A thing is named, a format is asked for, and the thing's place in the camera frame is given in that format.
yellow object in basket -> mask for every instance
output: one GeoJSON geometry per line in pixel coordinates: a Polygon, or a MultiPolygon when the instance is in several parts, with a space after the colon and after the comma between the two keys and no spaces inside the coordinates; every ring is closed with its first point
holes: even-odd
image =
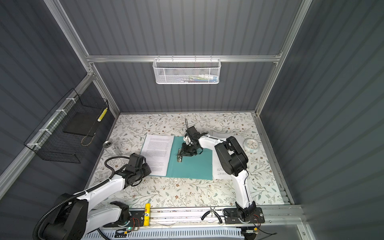
{"type": "Polygon", "coordinates": [[[151,211],[151,204],[145,205],[144,211],[144,226],[149,226],[149,212],[151,211]]]}
{"type": "Polygon", "coordinates": [[[105,108],[103,113],[99,116],[99,118],[97,119],[98,122],[101,122],[101,120],[103,119],[103,117],[105,116],[105,114],[107,113],[107,110],[108,108],[105,108]]]}

floral tablecloth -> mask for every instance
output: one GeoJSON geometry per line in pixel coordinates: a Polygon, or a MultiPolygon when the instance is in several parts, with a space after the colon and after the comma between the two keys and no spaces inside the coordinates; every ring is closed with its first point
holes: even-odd
{"type": "MultiPolygon", "coordinates": [[[[185,118],[199,132],[231,133],[259,140],[259,152],[247,152],[251,196],[257,205],[284,204],[251,113],[124,114],[118,117],[110,139],[123,155],[139,154],[146,134],[183,136],[185,118]]],[[[90,186],[109,177],[111,172],[104,166],[108,157],[104,152],[90,186]]],[[[126,159],[109,161],[115,169],[125,163],[126,159]]],[[[146,203],[151,207],[230,206],[235,204],[235,191],[232,180],[147,176],[138,186],[111,195],[98,207],[112,201],[124,202],[131,208],[143,208],[146,203]]]]}

pliers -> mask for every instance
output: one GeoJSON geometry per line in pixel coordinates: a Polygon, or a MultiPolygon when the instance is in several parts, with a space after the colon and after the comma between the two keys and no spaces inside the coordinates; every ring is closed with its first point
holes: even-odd
{"type": "Polygon", "coordinates": [[[206,213],[204,213],[204,215],[201,217],[201,220],[204,220],[204,218],[208,215],[208,214],[215,214],[215,216],[218,218],[218,223],[222,224],[223,223],[223,220],[221,220],[221,217],[220,215],[215,211],[215,207],[211,208],[210,207],[210,210],[207,211],[206,213]]]}

black wire basket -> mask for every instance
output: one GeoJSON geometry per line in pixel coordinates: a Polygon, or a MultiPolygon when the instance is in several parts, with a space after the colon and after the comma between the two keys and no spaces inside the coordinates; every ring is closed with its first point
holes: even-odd
{"type": "Polygon", "coordinates": [[[108,101],[103,98],[77,94],[68,100],[44,129],[37,127],[24,142],[43,160],[80,163],[86,159],[100,123],[109,111],[108,101]]]}

printed document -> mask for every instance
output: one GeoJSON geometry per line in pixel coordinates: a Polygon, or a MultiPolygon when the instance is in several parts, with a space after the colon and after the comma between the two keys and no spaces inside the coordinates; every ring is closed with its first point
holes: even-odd
{"type": "Polygon", "coordinates": [[[167,175],[173,136],[147,134],[140,155],[144,156],[151,168],[150,175],[167,175]]]}
{"type": "MultiPolygon", "coordinates": [[[[228,138],[230,136],[233,136],[232,134],[227,133],[213,133],[213,137],[220,137],[220,138],[228,138]]],[[[242,136],[234,136],[236,140],[239,142],[240,146],[243,147],[243,143],[245,138],[242,136]]],[[[223,167],[221,166],[220,160],[217,156],[216,151],[212,151],[212,178],[213,179],[231,179],[231,175],[227,174],[223,167]]]]}

